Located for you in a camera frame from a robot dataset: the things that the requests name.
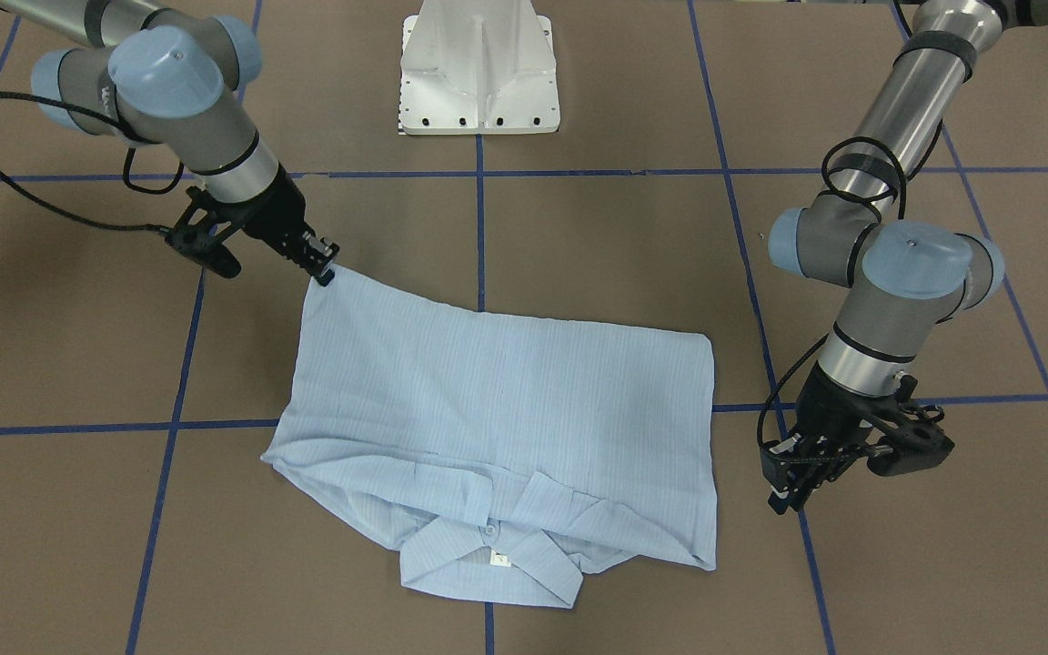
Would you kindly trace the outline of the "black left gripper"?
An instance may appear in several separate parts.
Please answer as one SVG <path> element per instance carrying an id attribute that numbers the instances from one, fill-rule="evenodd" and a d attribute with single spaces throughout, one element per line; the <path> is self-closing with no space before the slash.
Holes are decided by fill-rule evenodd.
<path id="1" fill-rule="evenodd" d="M 828 457 L 895 453 L 885 436 L 876 444 L 866 443 L 881 410 L 894 407 L 895 386 L 890 383 L 887 390 L 885 397 L 870 397 L 833 380 L 821 364 L 812 366 L 798 397 L 793 437 L 760 444 L 762 476 L 769 482 L 768 505 L 774 514 L 803 509 L 831 472 Z"/>

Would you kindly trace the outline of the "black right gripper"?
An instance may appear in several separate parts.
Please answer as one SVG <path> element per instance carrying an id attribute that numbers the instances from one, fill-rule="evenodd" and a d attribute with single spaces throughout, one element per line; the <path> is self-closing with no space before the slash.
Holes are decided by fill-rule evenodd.
<path id="1" fill-rule="evenodd" d="M 265 242 L 280 256 L 296 260 L 316 284 L 325 287 L 336 277 L 333 268 L 340 252 L 337 242 L 318 237 L 305 221 L 307 202 L 297 189 L 294 179 L 284 167 L 276 170 L 265 190 L 233 204 L 238 219 L 244 220 L 242 231 Z"/>

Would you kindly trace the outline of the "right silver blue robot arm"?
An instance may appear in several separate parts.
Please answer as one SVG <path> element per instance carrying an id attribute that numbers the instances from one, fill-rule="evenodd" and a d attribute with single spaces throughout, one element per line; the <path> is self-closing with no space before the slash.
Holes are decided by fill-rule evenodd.
<path id="1" fill-rule="evenodd" d="M 220 277 L 240 272 L 226 247 L 240 232 L 319 285 L 332 281 L 339 246 L 309 226 L 294 179 L 236 99 L 262 69 L 249 25 L 154 1 L 0 1 L 0 10 L 75 42 L 32 69 L 28 99 L 51 121 L 133 149 L 163 144 L 195 175 L 183 215 L 148 231 Z"/>

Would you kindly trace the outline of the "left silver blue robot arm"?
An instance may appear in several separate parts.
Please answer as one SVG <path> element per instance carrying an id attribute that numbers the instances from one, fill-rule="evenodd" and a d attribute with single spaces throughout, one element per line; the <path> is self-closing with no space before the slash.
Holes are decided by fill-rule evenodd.
<path id="1" fill-rule="evenodd" d="M 1048 1 L 920 3 L 855 134 L 824 155 L 818 195 L 774 220 L 776 267 L 847 290 L 827 335 L 804 352 L 812 368 L 794 423 L 758 442 L 774 514 L 802 511 L 858 460 L 893 477 L 953 452 L 943 409 L 916 401 L 913 366 L 932 328 L 1001 289 L 1005 257 L 985 237 L 908 219 L 908 185 L 978 58 L 1023 26 L 1048 26 Z"/>

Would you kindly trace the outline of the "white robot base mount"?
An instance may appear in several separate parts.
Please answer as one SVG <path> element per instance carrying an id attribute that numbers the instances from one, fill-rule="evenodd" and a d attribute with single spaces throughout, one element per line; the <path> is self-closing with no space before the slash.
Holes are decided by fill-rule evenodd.
<path id="1" fill-rule="evenodd" d="M 561 108 L 549 18 L 531 1 L 425 1 L 403 18 L 403 136 L 556 133 Z"/>

